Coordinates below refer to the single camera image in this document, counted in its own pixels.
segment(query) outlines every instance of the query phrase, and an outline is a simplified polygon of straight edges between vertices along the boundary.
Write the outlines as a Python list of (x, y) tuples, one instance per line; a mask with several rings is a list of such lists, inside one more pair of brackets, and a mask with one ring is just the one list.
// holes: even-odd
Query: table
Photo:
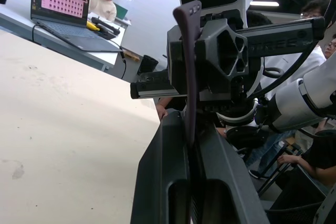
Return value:
[[(31, 40), (34, 23), (30, 20), (30, 0), (7, 0), (6, 5), (0, 5), (0, 26)], [(113, 39), (120, 45), (125, 29), (116, 24), (113, 26), (120, 29), (119, 36)], [(118, 56), (118, 53), (81, 51), (42, 28), (35, 29), (34, 41), (102, 71), (113, 68)]]
[(0, 46), (1, 223), (130, 223), (153, 100), (13, 34)]
[(117, 25), (119, 25), (122, 28), (125, 28), (125, 30), (131, 26), (131, 22), (129, 20), (126, 19), (120, 19), (118, 17), (116, 17), (116, 19), (114, 20), (114, 23), (116, 23)]

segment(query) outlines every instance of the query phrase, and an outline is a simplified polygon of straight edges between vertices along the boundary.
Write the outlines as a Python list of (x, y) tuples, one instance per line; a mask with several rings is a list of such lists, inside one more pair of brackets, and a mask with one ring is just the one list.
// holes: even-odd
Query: black cable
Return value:
[(300, 210), (305, 210), (308, 208), (312, 208), (312, 207), (319, 207), (322, 205), (323, 202), (318, 202), (318, 203), (313, 203), (310, 205), (306, 205), (306, 206), (302, 206), (302, 207), (294, 207), (294, 208), (288, 208), (288, 209), (279, 209), (279, 210), (275, 210), (275, 209), (268, 209), (265, 210), (265, 212), (270, 213), (270, 214), (285, 214), (287, 212), (296, 212), (296, 211), (300, 211)]
[[(328, 26), (328, 24), (330, 23), (331, 19), (334, 16), (335, 11), (336, 11), (336, 0), (330, 0), (329, 5), (328, 5), (328, 9), (327, 9), (327, 11), (324, 15), (324, 20), (325, 20), (326, 26)], [(295, 63), (279, 79), (275, 80), (273, 83), (271, 83), (266, 88), (253, 93), (247, 99), (252, 100), (254, 98), (261, 97), (261, 96), (265, 95), (266, 93), (268, 93), (269, 91), (271, 91), (271, 90), (275, 89), (276, 87), (278, 87), (279, 85), (281, 85), (290, 76), (292, 76), (295, 73), (295, 71), (298, 70), (298, 68), (305, 62), (305, 60), (309, 57), (311, 52), (314, 50), (317, 43), (318, 43), (318, 41), (310, 44), (307, 47), (307, 49), (301, 54), (299, 59), (297, 59), (295, 61)]]
[(121, 80), (124, 78), (125, 73), (126, 73), (126, 68), (127, 68), (126, 60), (122, 59), (122, 62), (124, 62), (124, 64), (125, 64), (125, 69), (124, 69), (124, 73), (122, 74)]
[(284, 73), (285, 72), (280, 68), (264, 68), (264, 72), (262, 74), (266, 77), (269, 77), (269, 78), (278, 79)]
[(115, 43), (113, 40), (110, 40), (110, 41), (113, 42), (115, 45), (117, 45), (118, 48), (121, 50), (121, 52), (120, 52), (120, 56), (121, 56), (121, 58), (122, 58), (122, 62), (124, 62), (124, 64), (125, 64), (124, 73), (122, 74), (122, 77), (121, 77), (121, 80), (122, 80), (122, 79), (124, 78), (124, 76), (125, 76), (126, 68), (127, 68), (126, 59), (125, 59), (125, 54), (124, 54), (124, 51), (122, 50), (122, 48), (121, 48), (120, 45), (118, 45), (117, 43)]
[(32, 42), (34, 42), (34, 43), (36, 43), (36, 42), (34, 41), (34, 30), (35, 30), (35, 27), (37, 27), (37, 26), (40, 26), (40, 25), (35, 24), (35, 25), (33, 26), (32, 31), (31, 31), (31, 40), (32, 40)]

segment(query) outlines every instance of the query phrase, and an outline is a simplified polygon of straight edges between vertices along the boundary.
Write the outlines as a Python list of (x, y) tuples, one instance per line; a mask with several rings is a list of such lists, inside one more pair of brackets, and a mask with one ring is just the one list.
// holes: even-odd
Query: white desk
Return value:
[[(30, 20), (30, 0), (7, 0), (6, 5), (0, 5), (0, 26), (31, 40), (34, 23)], [(119, 36), (113, 39), (120, 45), (125, 29), (116, 24), (113, 26), (120, 28)], [(109, 67), (113, 68), (118, 56), (118, 53), (81, 51), (41, 28), (35, 29), (34, 40), (60, 54), (102, 71)]]
[(153, 100), (4, 31), (0, 47), (1, 224), (130, 223)]
[(119, 25), (119, 26), (125, 28), (125, 30), (126, 30), (129, 26), (132, 26), (132, 24), (131, 24), (131, 22), (130, 22), (129, 20), (126, 20), (126, 19), (120, 19), (120, 18), (118, 18), (118, 17), (116, 17), (116, 19), (114, 20), (114, 22), (115, 22), (117, 25)]

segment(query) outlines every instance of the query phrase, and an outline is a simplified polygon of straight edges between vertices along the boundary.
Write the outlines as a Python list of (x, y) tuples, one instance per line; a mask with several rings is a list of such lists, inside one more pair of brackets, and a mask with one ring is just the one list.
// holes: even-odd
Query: laptop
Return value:
[(30, 6), (35, 24), (83, 51), (121, 51), (86, 28), (89, 0), (31, 0)]

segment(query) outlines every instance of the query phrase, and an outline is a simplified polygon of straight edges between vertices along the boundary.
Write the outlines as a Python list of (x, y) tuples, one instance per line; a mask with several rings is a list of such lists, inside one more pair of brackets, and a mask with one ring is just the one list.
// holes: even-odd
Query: black cup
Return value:
[(144, 55), (140, 67), (138, 69), (138, 75), (140, 75), (141, 73), (153, 72), (158, 63), (159, 62), (153, 59), (152, 57)]

